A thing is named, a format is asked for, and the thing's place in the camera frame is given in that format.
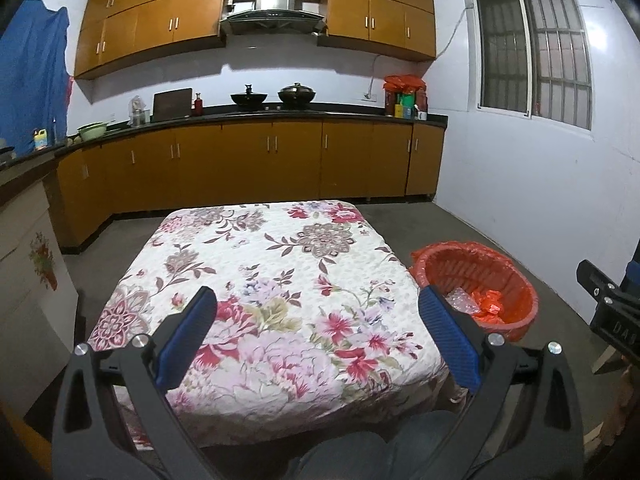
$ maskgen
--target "concrete floor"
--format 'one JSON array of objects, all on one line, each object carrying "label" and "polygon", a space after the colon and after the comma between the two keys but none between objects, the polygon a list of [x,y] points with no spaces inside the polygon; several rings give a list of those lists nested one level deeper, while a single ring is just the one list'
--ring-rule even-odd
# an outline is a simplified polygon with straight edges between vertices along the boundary
[{"label": "concrete floor", "polygon": [[[412,263],[412,251],[438,241],[472,240],[496,248],[487,238],[433,203],[364,204],[358,208],[406,266]],[[87,318],[88,332],[118,280],[161,220],[146,218],[114,222],[83,254],[65,257],[74,284],[81,291],[81,309]],[[592,363],[606,344],[594,336],[584,321],[548,286],[522,266],[520,269],[540,298],[538,318],[521,345],[541,348],[551,340],[562,344],[574,374],[584,433],[587,433],[602,421],[609,409],[620,373],[613,371],[597,376],[591,373]],[[266,448],[262,450],[264,455],[269,453]],[[228,449],[224,452],[212,450],[210,455],[215,462],[222,456],[230,460]]]}]

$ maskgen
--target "window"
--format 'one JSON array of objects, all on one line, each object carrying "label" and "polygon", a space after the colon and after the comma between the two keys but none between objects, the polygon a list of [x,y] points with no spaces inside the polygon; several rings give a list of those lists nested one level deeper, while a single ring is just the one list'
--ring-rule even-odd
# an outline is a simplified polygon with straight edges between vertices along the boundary
[{"label": "window", "polygon": [[591,127],[591,77],[575,0],[475,0],[479,108]]}]

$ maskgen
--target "stainless steel range hood duct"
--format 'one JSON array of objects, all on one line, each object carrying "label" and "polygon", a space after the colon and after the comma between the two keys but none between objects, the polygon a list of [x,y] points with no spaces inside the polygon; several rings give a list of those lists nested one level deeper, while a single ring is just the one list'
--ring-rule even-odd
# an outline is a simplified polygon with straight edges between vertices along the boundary
[{"label": "stainless steel range hood duct", "polygon": [[232,14],[220,22],[225,34],[310,34],[326,28],[324,17],[295,10],[296,0],[255,0],[255,10]]}]

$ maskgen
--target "floral tablecloth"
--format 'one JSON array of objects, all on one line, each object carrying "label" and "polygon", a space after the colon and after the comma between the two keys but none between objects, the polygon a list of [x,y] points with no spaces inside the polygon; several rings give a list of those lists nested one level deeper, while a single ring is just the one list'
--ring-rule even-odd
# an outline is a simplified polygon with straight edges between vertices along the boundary
[{"label": "floral tablecloth", "polygon": [[[203,285],[218,315],[167,393],[199,446],[383,420],[434,399],[446,378],[414,279],[348,203],[172,213],[118,283],[91,345],[153,333]],[[148,446],[126,390],[116,394],[136,444]]]}]

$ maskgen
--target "silver screw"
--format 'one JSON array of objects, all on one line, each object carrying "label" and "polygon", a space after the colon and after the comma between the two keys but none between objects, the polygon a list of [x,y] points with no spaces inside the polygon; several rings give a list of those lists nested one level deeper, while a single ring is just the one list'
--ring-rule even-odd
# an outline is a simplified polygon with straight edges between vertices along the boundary
[{"label": "silver screw", "polygon": [[74,354],[76,355],[84,355],[89,351],[89,347],[86,343],[80,343],[74,348]]},{"label": "silver screw", "polygon": [[491,346],[502,346],[504,345],[504,338],[502,334],[498,334],[497,332],[493,332],[487,336],[489,344]]},{"label": "silver screw", "polygon": [[549,348],[549,351],[552,354],[558,355],[562,353],[562,345],[560,343],[556,343],[555,341],[552,341],[546,347]]},{"label": "silver screw", "polygon": [[131,343],[136,348],[144,348],[149,343],[149,336],[145,334],[137,335],[133,338]]}]

